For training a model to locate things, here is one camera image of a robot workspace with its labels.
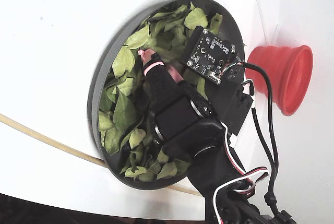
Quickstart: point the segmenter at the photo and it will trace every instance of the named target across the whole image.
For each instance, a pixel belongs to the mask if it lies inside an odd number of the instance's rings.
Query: dark floor
[[[46,206],[0,194],[0,224],[202,224],[203,221],[161,221],[96,215]]]

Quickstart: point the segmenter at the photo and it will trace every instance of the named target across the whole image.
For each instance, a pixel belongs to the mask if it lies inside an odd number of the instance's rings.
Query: wire
[[[258,73],[260,73],[263,78],[265,79],[266,85],[267,85],[267,89],[268,89],[268,125],[269,125],[269,134],[270,134],[270,140],[271,140],[271,145],[272,145],[272,151],[273,151],[273,159],[274,159],[274,163],[275,163],[275,167],[276,167],[276,175],[278,173],[278,152],[277,152],[277,145],[276,145],[276,141],[275,141],[275,135],[273,133],[273,123],[272,123],[272,87],[271,87],[271,82],[270,82],[270,78],[267,75],[267,73],[261,68],[258,67],[256,65],[247,63],[247,62],[243,62],[242,65],[245,68],[257,71]]]
[[[266,141],[263,137],[263,134],[261,132],[255,108],[252,108],[252,115],[253,115],[253,120],[254,120],[254,124],[255,124],[257,134],[259,136],[260,142],[261,142],[261,144],[262,144],[262,146],[265,150],[265,153],[268,157],[268,160],[269,160],[269,163],[270,163],[270,166],[271,166],[271,175],[270,175],[270,180],[269,180],[269,185],[268,185],[268,191],[273,191],[273,186],[274,186],[275,178],[276,178],[276,175],[277,175],[276,167],[275,167],[274,161],[272,159],[272,155],[271,155],[271,152],[269,150],[269,147],[268,147],[268,145],[267,145],[267,143],[266,143]]]
[[[255,176],[259,173],[263,173],[262,176],[264,176],[264,175],[267,176],[269,174],[269,171],[266,168],[257,168],[257,169],[254,169],[253,171],[250,171],[249,173],[239,177],[239,178],[230,180],[230,181],[228,181],[228,182],[226,182],[226,183],[224,183],[224,184],[222,184],[222,185],[220,185],[216,188],[216,190],[214,191],[213,197],[212,197],[212,203],[213,203],[214,213],[216,214],[217,221],[218,221],[219,224],[223,224],[223,221],[220,218],[220,215],[219,215],[218,210],[217,210],[216,198],[217,198],[218,191],[221,190],[222,188],[228,186],[228,185],[231,185],[234,182],[242,181],[244,179],[249,179],[250,177]]]
[[[228,159],[230,160],[230,162],[232,163],[232,166],[241,174],[245,174],[246,171],[244,171],[237,163],[236,161],[234,160],[231,152],[230,152],[230,149],[229,149],[229,144],[228,144],[228,127],[223,123],[223,122],[220,122],[223,127],[225,127],[225,133],[224,133],[224,147],[225,147],[225,151],[226,151],[226,154],[228,156]]]
[[[255,123],[256,131],[258,133],[261,144],[262,144],[262,146],[263,146],[263,148],[266,152],[266,155],[269,159],[270,166],[271,166],[271,176],[270,176],[269,185],[268,185],[268,192],[265,194],[265,201],[266,201],[267,205],[271,208],[272,213],[276,216],[279,213],[279,211],[277,209],[277,205],[276,205],[277,200],[276,200],[275,194],[273,192],[273,188],[274,188],[275,179],[276,179],[277,173],[278,173],[279,161],[278,161],[278,151],[277,151],[277,145],[276,145],[275,135],[274,135],[274,132],[273,132],[273,123],[272,123],[272,87],[271,87],[270,78],[262,68],[260,68],[256,65],[247,63],[247,62],[240,62],[239,60],[237,62],[232,63],[232,64],[228,65],[227,67],[225,67],[224,70],[223,70],[223,74],[226,73],[230,68],[232,68],[235,65],[242,65],[245,68],[248,68],[248,69],[251,69],[251,70],[254,70],[254,71],[260,73],[263,76],[263,78],[266,82],[266,85],[267,85],[267,90],[268,90],[268,125],[269,125],[269,135],[270,135],[270,140],[271,140],[273,158],[272,158],[271,152],[268,148],[268,145],[264,140],[263,134],[261,132],[255,108],[252,108],[252,115],[253,115],[253,120],[254,120],[254,123]]]

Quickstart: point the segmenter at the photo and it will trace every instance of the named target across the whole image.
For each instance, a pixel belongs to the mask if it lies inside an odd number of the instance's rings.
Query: black pcb
[[[205,79],[221,84],[224,67],[235,62],[237,52],[228,40],[221,40],[209,30],[197,26],[184,51],[183,63]],[[231,70],[228,80],[235,80],[237,72]]]

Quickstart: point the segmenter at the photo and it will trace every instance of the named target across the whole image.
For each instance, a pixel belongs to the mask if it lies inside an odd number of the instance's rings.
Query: wooden stick
[[[93,157],[93,156],[90,156],[88,154],[85,154],[84,152],[81,152],[77,149],[74,149],[74,148],[71,148],[69,146],[66,146],[60,142],[57,142],[55,141],[54,139],[51,139],[43,134],[40,134],[6,116],[4,116],[3,114],[0,114],[0,122],[6,124],[7,126],[10,126],[12,128],[14,128],[15,130],[17,131],[20,131],[21,133],[24,133],[34,139],[37,139],[45,144],[48,144],[52,147],[55,147],[61,151],[64,151],[70,155],[74,155],[78,158],[81,158],[81,159],[84,159],[84,160],[87,160],[89,162],[92,162],[94,164],[97,164],[99,166],[102,166],[102,167],[105,167],[105,168],[108,168],[108,165],[104,163],[104,160],[101,160],[99,158],[96,158],[96,157]],[[195,190],[190,190],[190,189],[185,189],[185,188],[182,188],[180,186],[176,186],[176,185],[171,185],[171,186],[168,186],[167,188],[169,189],[172,189],[172,190],[176,190],[176,191],[180,191],[180,192],[183,192],[183,193],[187,193],[187,194],[193,194],[193,195],[198,195],[198,196],[201,196],[201,194],[198,192],[198,191],[195,191]]]

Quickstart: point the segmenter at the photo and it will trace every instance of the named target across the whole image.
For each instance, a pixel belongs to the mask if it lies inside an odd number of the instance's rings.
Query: gray bowl
[[[101,56],[90,86],[87,103],[87,113],[91,135],[95,140],[97,148],[102,154],[104,161],[106,162],[106,164],[108,164],[110,171],[126,185],[137,189],[154,190],[164,188],[186,177],[186,173],[169,179],[159,179],[154,182],[134,182],[133,178],[125,178],[124,175],[119,175],[119,172],[125,162],[124,157],[122,157],[122,150],[117,154],[109,155],[101,144],[101,135],[98,130],[99,103],[101,98],[101,92],[104,86],[106,76],[114,59],[117,56],[117,53],[124,44],[125,40],[133,33],[133,31],[141,24],[141,22],[159,8],[166,6],[172,2],[188,5],[190,1],[196,7],[202,8],[206,15],[213,16],[216,13],[219,13],[223,16],[223,21],[219,28],[218,37],[233,42],[236,50],[239,53],[239,57],[242,60],[245,60],[244,45],[239,28],[234,21],[232,15],[223,6],[213,0],[172,0],[169,2],[154,5],[144,11],[141,11],[137,16],[135,16],[131,21],[129,21],[125,26],[122,27],[122,29],[111,40],[103,55]]]

